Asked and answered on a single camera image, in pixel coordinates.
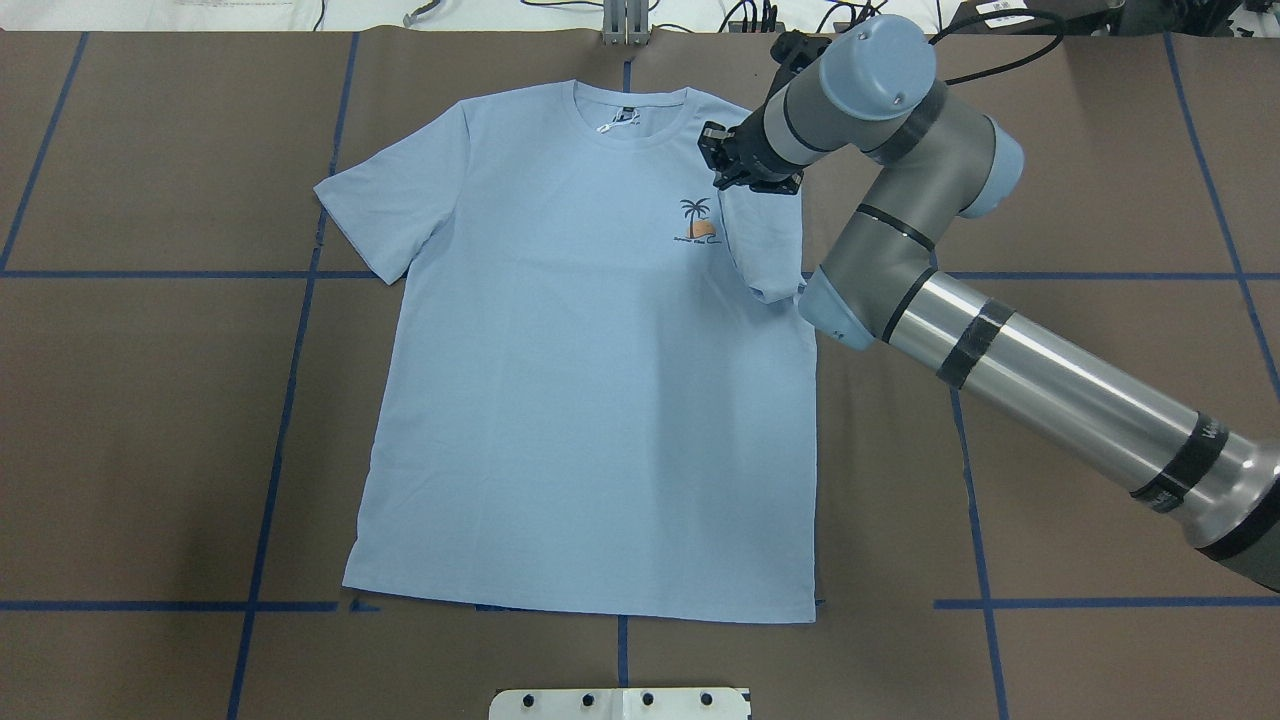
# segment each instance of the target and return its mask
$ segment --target black tape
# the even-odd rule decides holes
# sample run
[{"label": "black tape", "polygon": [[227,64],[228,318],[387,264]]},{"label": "black tape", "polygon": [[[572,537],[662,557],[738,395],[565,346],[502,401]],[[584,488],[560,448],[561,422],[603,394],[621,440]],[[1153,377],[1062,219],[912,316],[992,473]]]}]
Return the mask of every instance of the black tape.
[{"label": "black tape", "polygon": [[1249,512],[1243,523],[1234,530],[1222,536],[1217,542],[1199,548],[1210,560],[1221,562],[1253,547],[1262,536],[1271,532],[1280,523],[1280,482],[1271,484],[1271,489],[1262,497],[1262,502]]},{"label": "black tape", "polygon": [[960,340],[947,354],[947,359],[942,361],[937,373],[938,379],[956,389],[963,388],[974,365],[987,354],[992,341],[1012,316],[1012,307],[998,300],[988,299],[978,315],[969,322],[969,327],[960,333]]},{"label": "black tape", "polygon": [[818,147],[817,145],[810,145],[808,141],[805,141],[805,138],[800,137],[800,133],[796,132],[795,124],[791,123],[790,100],[791,100],[791,92],[787,92],[786,95],[782,96],[782,119],[787,122],[787,129],[791,131],[791,137],[796,138],[796,142],[804,145],[805,147],[813,150],[814,152],[835,152],[836,150],[840,150],[838,147],[829,147],[829,149]]},{"label": "black tape", "polygon": [[1222,455],[1222,447],[1231,436],[1226,425],[1203,413],[1196,414],[1196,427],[1178,448],[1174,459],[1152,480],[1129,493],[1129,497],[1165,514],[1183,503],[1187,493]]},{"label": "black tape", "polygon": [[899,301],[897,307],[893,309],[893,314],[890,315],[888,322],[884,323],[884,331],[881,332],[881,340],[888,342],[888,338],[893,337],[893,329],[897,328],[897,322],[901,320],[902,314],[906,313],[906,306],[915,300],[920,288],[924,287],[924,283],[929,282],[929,278],[932,278],[936,272],[938,272],[937,268],[927,268],[923,273],[920,273],[920,277],[915,278],[915,282],[911,283],[911,290],[906,291],[906,295],[904,295],[902,300]]},{"label": "black tape", "polygon": [[867,155],[872,160],[876,160],[881,165],[892,165],[908,152],[915,150],[915,146],[924,140],[924,135],[929,132],[933,123],[938,120],[942,115],[942,106],[947,102],[947,86],[945,83],[933,82],[933,87],[929,92],[920,100],[920,104],[911,110],[911,114],[902,120],[893,135],[888,136],[888,140],[879,143],[878,146],[867,150],[863,155]]},{"label": "black tape", "polygon": [[933,252],[933,241],[929,240],[929,236],[913,228],[911,225],[904,223],[902,220],[895,218],[893,215],[890,215],[884,210],[881,210],[879,208],[873,208],[863,202],[861,205],[858,206],[858,210],[855,211],[861,213],[870,218],[876,218],[877,220],[884,223],[886,225],[914,240],[915,243],[919,245],[920,247],[928,250],[929,252]]}]

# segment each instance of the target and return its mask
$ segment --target blue joint cap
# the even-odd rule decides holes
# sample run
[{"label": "blue joint cap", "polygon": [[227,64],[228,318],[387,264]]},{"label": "blue joint cap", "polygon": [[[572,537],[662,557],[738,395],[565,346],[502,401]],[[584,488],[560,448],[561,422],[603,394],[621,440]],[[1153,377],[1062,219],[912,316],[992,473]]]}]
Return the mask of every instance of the blue joint cap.
[{"label": "blue joint cap", "polygon": [[867,350],[876,342],[876,336],[849,309],[822,268],[809,278],[809,284],[800,295],[799,309],[806,323],[854,350]]},{"label": "blue joint cap", "polygon": [[978,197],[968,208],[960,210],[961,218],[980,218],[996,209],[1009,193],[1018,186],[1023,177],[1023,165],[1027,158],[1023,155],[1023,146],[1001,129],[996,120],[987,115],[991,127],[996,129],[996,154],[991,160],[991,172],[987,173],[987,183],[982,186]]},{"label": "blue joint cap", "polygon": [[854,26],[818,63],[818,82],[827,99],[863,120],[910,113],[937,74],[933,46],[915,23],[899,15],[877,15]]}]

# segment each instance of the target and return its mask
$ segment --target shirt logo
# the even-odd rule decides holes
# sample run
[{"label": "shirt logo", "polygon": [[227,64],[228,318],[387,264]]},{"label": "shirt logo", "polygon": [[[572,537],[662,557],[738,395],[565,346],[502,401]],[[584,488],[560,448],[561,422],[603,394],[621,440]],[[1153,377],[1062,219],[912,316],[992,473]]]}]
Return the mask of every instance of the shirt logo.
[{"label": "shirt logo", "polygon": [[672,240],[680,242],[696,242],[698,245],[716,245],[721,242],[716,240],[716,225],[710,220],[705,219],[712,211],[707,206],[707,201],[710,197],[703,197],[699,200],[681,200],[680,208],[685,211],[685,218],[689,219],[689,234],[685,237],[675,237]]}]

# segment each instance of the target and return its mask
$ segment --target shirt neckline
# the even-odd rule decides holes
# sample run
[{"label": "shirt neckline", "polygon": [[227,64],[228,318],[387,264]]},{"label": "shirt neckline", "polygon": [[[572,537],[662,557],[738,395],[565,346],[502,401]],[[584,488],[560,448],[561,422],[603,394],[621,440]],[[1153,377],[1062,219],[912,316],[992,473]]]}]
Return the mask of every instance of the shirt neckline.
[{"label": "shirt neckline", "polygon": [[[620,108],[680,108],[680,114],[666,127],[646,137],[620,137],[608,133],[595,132],[595,126],[586,122],[577,109],[577,100],[589,100]],[[666,142],[678,133],[689,122],[694,111],[690,88],[685,87],[673,92],[618,92],[604,90],[576,79],[566,81],[561,87],[561,105],[568,114],[570,126],[584,138],[604,147],[614,150],[640,150]]]}]

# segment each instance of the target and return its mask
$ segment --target white metal plate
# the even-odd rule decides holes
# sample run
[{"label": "white metal plate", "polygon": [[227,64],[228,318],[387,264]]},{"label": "white metal plate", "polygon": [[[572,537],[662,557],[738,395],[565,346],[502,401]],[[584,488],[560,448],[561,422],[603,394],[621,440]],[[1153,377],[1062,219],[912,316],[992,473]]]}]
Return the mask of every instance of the white metal plate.
[{"label": "white metal plate", "polygon": [[489,720],[750,720],[750,697],[739,688],[503,691]]}]

